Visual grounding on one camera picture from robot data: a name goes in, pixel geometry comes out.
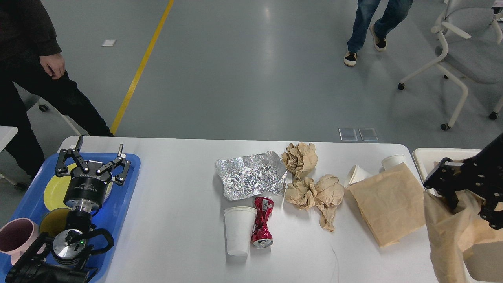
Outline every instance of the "white paper cup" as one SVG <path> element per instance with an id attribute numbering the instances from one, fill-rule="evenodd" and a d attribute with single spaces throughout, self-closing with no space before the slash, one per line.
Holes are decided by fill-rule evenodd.
<path id="1" fill-rule="evenodd" d="M 227 253 L 247 256 L 257 210 L 249 206 L 235 206 L 224 211 Z"/>
<path id="2" fill-rule="evenodd" d="M 370 174 L 369 172 L 363 170 L 360 166 L 355 165 L 351 168 L 351 170 L 348 173 L 348 176 L 344 180 L 344 188 L 349 187 L 351 184 L 354 184 L 356 182 L 360 182 L 362 180 L 365 180 L 369 177 L 372 177 L 373 175 Z"/>
<path id="3" fill-rule="evenodd" d="M 383 159 L 381 161 L 381 165 L 382 165 L 382 167 L 384 167 L 384 170 L 389 170 L 389 169 L 395 167 L 396 165 L 398 165 L 400 163 L 404 163 L 404 162 L 405 162 L 405 155 L 397 154 L 397 155 L 388 156 L 385 159 Z"/>

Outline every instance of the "white office chair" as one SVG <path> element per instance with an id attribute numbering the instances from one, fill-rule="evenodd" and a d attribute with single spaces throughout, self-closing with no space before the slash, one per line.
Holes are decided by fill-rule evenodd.
<path id="1" fill-rule="evenodd" d="M 461 90 L 461 98 L 446 124 L 441 125 L 442 130 L 448 130 L 454 123 L 463 108 L 468 96 L 468 88 L 456 77 L 450 69 L 456 69 L 463 76 L 481 84 L 495 84 L 503 82 L 503 47 L 499 44 L 503 38 L 501 28 L 493 19 L 490 0 L 449 0 L 446 10 L 437 19 L 431 32 L 435 33 L 440 45 L 435 49 L 437 58 L 427 63 L 420 69 L 400 80 L 398 89 L 405 88 L 405 82 L 436 66 L 444 73 L 445 78 L 450 78 Z M 491 26 L 496 33 L 496 40 L 489 41 L 483 38 L 472 38 L 469 32 L 483 31 Z M 491 119 L 496 119 L 503 106 L 503 97 L 490 114 Z"/>
<path id="2" fill-rule="evenodd" d="M 30 110 L 32 107 L 37 106 L 38 109 L 42 112 L 46 112 L 49 110 L 49 107 L 46 104 L 40 103 L 40 97 L 25 91 L 19 91 L 19 94 L 21 96 L 21 99 L 23 100 L 23 103 L 25 104 L 26 111 Z M 68 120 L 68 118 L 59 113 L 56 109 L 54 109 L 62 118 L 63 120 L 70 126 L 70 128 L 75 132 L 75 135 L 82 135 L 79 130 Z M 13 178 L 5 175 L 2 170 L 0 170 L 0 176 L 5 178 L 9 183 L 13 184 L 14 187 L 20 191 L 25 191 L 27 189 L 27 185 L 23 182 L 18 182 L 17 180 L 14 180 Z"/>
<path id="3" fill-rule="evenodd" d="M 38 109 L 42 112 L 46 112 L 49 110 L 49 107 L 46 104 L 40 103 L 40 97 L 28 92 L 20 92 L 21 99 L 23 100 L 25 104 L 26 111 L 30 110 L 33 106 L 37 105 Z M 63 120 L 70 126 L 70 128 L 75 132 L 76 135 L 82 135 L 79 130 L 68 120 L 68 118 L 59 113 L 56 109 L 54 109 L 60 116 L 63 118 Z"/>

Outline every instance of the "paper cup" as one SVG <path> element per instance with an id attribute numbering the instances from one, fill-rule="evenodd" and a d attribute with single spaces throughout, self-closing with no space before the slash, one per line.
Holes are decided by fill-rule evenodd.
<path id="1" fill-rule="evenodd" d="M 372 176 L 373 176 L 372 174 L 363 170 L 360 166 L 355 165 L 351 168 L 351 170 L 348 173 L 348 176 L 344 180 L 343 183 L 344 188 L 347 188 L 356 182 L 360 182 Z"/>
<path id="2" fill-rule="evenodd" d="M 33 221 L 28 218 L 14 219 L 0 229 L 0 252 L 10 255 L 14 265 L 38 236 L 38 225 Z"/>
<path id="3" fill-rule="evenodd" d="M 384 167 L 384 170 L 389 170 L 389 169 L 395 167 L 396 165 L 398 165 L 400 163 L 404 163 L 404 162 L 405 162 L 405 155 L 397 154 L 397 155 L 388 156 L 385 159 L 383 159 L 381 161 L 381 165 L 382 165 L 382 167 Z"/>
<path id="4" fill-rule="evenodd" d="M 250 238 L 257 210 L 249 206 L 236 206 L 226 209 L 223 216 L 227 253 L 247 256 L 250 251 Z"/>

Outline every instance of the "yellow floor line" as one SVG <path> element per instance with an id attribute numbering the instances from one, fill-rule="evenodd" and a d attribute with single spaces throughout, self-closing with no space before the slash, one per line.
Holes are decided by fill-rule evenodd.
<path id="1" fill-rule="evenodd" d="M 143 73 L 143 70 L 145 69 L 145 66 L 147 65 L 148 58 L 150 57 L 150 54 L 152 53 L 152 50 L 154 49 L 157 38 L 159 37 L 160 31 L 162 30 L 162 27 L 164 26 L 164 22 L 166 21 L 166 18 L 168 16 L 168 14 L 170 13 L 170 10 L 171 10 L 171 7 L 173 6 L 174 1 L 175 0 L 170 0 L 170 2 L 167 4 L 166 10 L 164 11 L 162 18 L 160 19 L 159 24 L 157 25 L 157 28 L 155 29 L 154 35 L 152 36 L 152 39 L 150 40 L 147 51 L 145 51 L 145 55 L 143 56 L 143 59 L 141 60 L 140 66 L 138 67 L 138 70 L 136 71 L 136 74 L 134 75 L 133 81 L 131 82 L 131 85 L 129 86 L 129 90 L 127 91 L 126 96 L 124 97 L 124 100 L 122 101 L 121 107 L 119 108 L 119 111 L 117 112 L 117 115 L 115 116 L 114 122 L 112 124 L 112 128 L 110 128 L 110 132 L 113 134 L 115 134 L 115 132 L 117 131 L 117 128 L 119 127 L 119 124 L 122 121 L 122 117 L 124 116 L 124 113 L 126 112 L 126 108 L 129 105 L 129 101 L 131 100 L 131 97 L 133 96 L 134 90 L 136 89 L 136 86 L 138 85 L 138 81 L 140 80 L 141 74 Z"/>

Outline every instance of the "jeans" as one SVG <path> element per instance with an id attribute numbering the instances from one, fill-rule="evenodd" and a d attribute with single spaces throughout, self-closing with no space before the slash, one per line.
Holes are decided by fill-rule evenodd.
<path id="1" fill-rule="evenodd" d="M 14 83 L 47 100 L 61 114 L 68 115 L 90 135 L 108 136 L 110 129 L 89 99 L 77 89 L 68 73 L 53 80 L 43 69 L 37 54 L 27 49 L 0 61 L 0 125 L 15 126 L 18 133 L 6 146 L 19 167 L 32 177 L 45 161 L 31 129 L 25 105 Z"/>
<path id="2" fill-rule="evenodd" d="M 381 0 L 358 0 L 353 35 L 348 41 L 348 51 L 358 52 L 365 43 L 370 21 L 379 6 Z M 374 31 L 378 38 L 386 38 L 386 35 L 401 23 L 407 16 L 413 0 L 389 0 L 388 7 L 382 18 L 377 20 Z"/>

